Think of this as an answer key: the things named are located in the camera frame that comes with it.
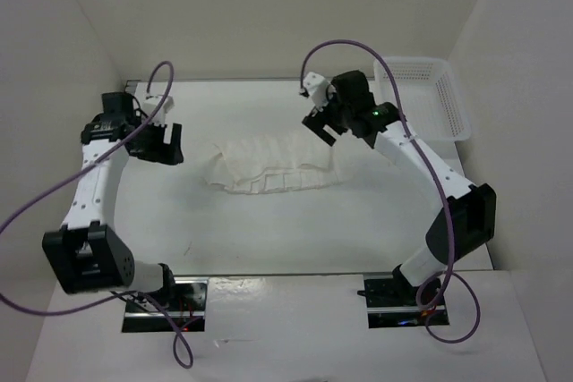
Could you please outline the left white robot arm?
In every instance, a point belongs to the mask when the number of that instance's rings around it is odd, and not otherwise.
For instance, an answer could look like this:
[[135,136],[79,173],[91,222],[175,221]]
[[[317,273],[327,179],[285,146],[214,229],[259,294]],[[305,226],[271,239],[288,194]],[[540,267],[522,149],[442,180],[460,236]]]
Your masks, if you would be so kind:
[[114,227],[116,197],[130,157],[176,166],[184,161],[182,126],[166,125],[171,97],[147,95],[142,105],[127,92],[102,96],[103,110],[81,132],[82,164],[60,228],[45,233],[42,249],[68,294],[135,291],[158,310],[175,305],[178,288],[165,263],[137,260]]

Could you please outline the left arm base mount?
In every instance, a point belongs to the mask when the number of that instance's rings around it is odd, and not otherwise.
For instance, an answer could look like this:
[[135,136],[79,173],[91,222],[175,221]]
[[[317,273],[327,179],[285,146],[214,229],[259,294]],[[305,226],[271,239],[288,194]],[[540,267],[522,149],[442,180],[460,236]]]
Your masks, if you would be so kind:
[[[161,305],[183,332],[203,332],[207,306],[209,280],[207,278],[179,276],[175,279],[175,292]],[[128,298],[124,308],[122,332],[166,333],[173,329],[165,315],[147,299]]]

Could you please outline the white perforated plastic basket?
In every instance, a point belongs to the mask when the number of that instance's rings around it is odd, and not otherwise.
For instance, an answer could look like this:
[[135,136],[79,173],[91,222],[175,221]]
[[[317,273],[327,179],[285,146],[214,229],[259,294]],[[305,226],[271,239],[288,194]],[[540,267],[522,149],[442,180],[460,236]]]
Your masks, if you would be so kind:
[[431,57],[385,59],[398,86],[407,121],[424,140],[469,140],[471,126],[449,62]]

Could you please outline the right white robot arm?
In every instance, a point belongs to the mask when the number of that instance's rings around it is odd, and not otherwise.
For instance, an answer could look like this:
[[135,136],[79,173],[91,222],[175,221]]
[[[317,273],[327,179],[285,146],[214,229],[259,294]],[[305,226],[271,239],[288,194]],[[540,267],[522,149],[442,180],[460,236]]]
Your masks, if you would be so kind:
[[435,218],[423,245],[392,272],[392,293],[403,304],[423,294],[423,282],[487,243],[494,233],[496,194],[457,173],[424,141],[398,108],[377,104],[360,71],[332,80],[315,72],[302,81],[301,93],[313,103],[303,124],[329,146],[351,132],[387,158],[429,200]]

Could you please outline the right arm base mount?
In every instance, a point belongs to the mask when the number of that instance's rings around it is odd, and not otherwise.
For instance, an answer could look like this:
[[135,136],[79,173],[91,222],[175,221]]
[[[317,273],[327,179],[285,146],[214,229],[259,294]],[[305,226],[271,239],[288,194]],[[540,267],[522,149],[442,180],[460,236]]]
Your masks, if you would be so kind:
[[416,302],[417,288],[402,284],[391,273],[365,275],[357,294],[365,299],[369,328],[447,326],[449,316],[445,299],[429,310]]

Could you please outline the white pleated skirt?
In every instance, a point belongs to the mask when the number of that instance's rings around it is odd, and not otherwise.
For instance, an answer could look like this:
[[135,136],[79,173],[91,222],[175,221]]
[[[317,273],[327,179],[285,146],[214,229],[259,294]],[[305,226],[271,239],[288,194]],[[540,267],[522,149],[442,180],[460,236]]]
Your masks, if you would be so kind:
[[207,184],[244,195],[318,190],[350,177],[335,149],[303,130],[216,141],[201,173]]

